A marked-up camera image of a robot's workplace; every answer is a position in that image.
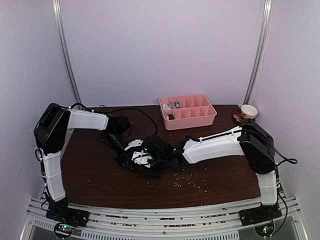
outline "table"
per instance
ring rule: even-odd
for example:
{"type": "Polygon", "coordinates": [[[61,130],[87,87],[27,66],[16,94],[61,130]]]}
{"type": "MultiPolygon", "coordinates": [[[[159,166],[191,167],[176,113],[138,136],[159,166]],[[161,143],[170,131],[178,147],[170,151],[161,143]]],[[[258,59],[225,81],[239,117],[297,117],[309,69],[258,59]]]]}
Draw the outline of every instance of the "table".
{"type": "MultiPolygon", "coordinates": [[[[237,105],[214,105],[213,125],[167,131],[160,107],[135,107],[150,115],[158,125],[158,135],[174,145],[187,135],[208,136],[237,126],[232,113],[237,105]]],[[[110,112],[120,107],[101,107],[110,112]]],[[[132,122],[126,140],[143,139],[154,132],[150,120],[138,111],[124,110],[132,122]]],[[[123,209],[163,209],[215,205],[260,196],[256,175],[244,156],[226,156],[190,165],[186,171],[165,170],[153,179],[120,167],[116,153],[109,149],[96,130],[76,129],[64,152],[62,179],[70,203],[123,209]]]]}

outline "white backdrop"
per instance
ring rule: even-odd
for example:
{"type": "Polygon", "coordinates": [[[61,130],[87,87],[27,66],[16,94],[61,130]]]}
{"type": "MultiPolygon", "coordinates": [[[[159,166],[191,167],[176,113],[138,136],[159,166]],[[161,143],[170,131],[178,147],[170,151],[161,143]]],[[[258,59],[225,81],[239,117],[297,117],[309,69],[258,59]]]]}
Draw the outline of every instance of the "white backdrop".
{"type": "Polygon", "coordinates": [[[61,1],[82,102],[152,105],[202,93],[242,104],[263,10],[263,0],[61,1]]]}

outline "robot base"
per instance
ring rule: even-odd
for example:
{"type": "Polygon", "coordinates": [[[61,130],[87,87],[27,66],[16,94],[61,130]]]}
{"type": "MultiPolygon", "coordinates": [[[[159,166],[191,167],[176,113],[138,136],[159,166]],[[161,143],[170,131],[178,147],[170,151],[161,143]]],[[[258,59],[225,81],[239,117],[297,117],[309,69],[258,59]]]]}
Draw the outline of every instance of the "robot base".
{"type": "Polygon", "coordinates": [[[61,218],[61,216],[56,215],[54,211],[50,211],[48,210],[46,212],[45,217],[47,219],[52,219],[58,222],[65,222],[65,224],[73,226],[75,223],[77,224],[77,226],[79,227],[86,227],[87,226],[87,222],[88,222],[88,218],[89,218],[89,212],[84,211],[84,210],[78,210],[78,209],[73,209],[73,208],[67,208],[67,215],[68,216],[72,216],[72,220],[65,220],[63,221],[63,219],[61,218]]]}
{"type": "Polygon", "coordinates": [[[259,224],[270,221],[272,219],[280,218],[282,216],[279,205],[259,206],[251,209],[241,210],[239,212],[242,226],[252,224],[259,224]]]}

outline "vertical metal post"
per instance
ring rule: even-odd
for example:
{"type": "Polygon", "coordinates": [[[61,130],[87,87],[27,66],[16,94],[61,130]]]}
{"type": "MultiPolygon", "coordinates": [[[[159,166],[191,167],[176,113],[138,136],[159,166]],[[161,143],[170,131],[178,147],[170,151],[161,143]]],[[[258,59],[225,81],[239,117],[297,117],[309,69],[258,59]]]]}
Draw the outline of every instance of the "vertical metal post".
{"type": "Polygon", "coordinates": [[[60,9],[60,0],[52,0],[52,3],[53,3],[53,12],[54,12],[54,17],[55,17],[55,21],[56,21],[56,26],[58,28],[60,43],[61,43],[61,47],[62,47],[64,64],[65,64],[66,72],[67,72],[67,75],[69,78],[71,90],[72,90],[72,93],[73,93],[75,100],[78,103],[81,103],[80,94],[79,94],[77,84],[75,81],[75,76],[74,76],[74,73],[72,70],[70,56],[69,56],[69,52],[68,52],[68,48],[67,48],[67,41],[66,41],[66,37],[65,37],[64,25],[63,25],[61,9],[60,9]]]}
{"type": "Polygon", "coordinates": [[[259,77],[261,60],[266,47],[266,40],[267,40],[268,30],[270,26],[272,5],[273,5],[273,0],[265,0],[259,42],[258,42],[256,54],[255,54],[255,60],[252,68],[250,82],[246,90],[243,104],[251,104],[253,100],[252,98],[254,96],[257,80],[259,77]]]}

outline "white wall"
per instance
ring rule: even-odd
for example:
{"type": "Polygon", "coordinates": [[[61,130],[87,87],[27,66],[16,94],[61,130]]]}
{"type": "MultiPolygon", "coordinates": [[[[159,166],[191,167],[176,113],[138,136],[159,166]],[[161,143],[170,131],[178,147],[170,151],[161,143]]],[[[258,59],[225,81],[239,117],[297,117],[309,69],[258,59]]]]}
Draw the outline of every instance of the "white wall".
{"type": "Polygon", "coordinates": [[[50,102],[73,95],[51,0],[0,0],[0,239],[15,240],[43,190],[33,129],[50,102]]]}
{"type": "Polygon", "coordinates": [[[203,93],[214,104],[242,104],[264,2],[61,1],[83,103],[152,105],[203,93]]]}
{"type": "Polygon", "coordinates": [[[312,239],[320,231],[320,1],[275,1],[253,104],[258,123],[298,165],[283,164],[281,181],[297,196],[312,239]]]}

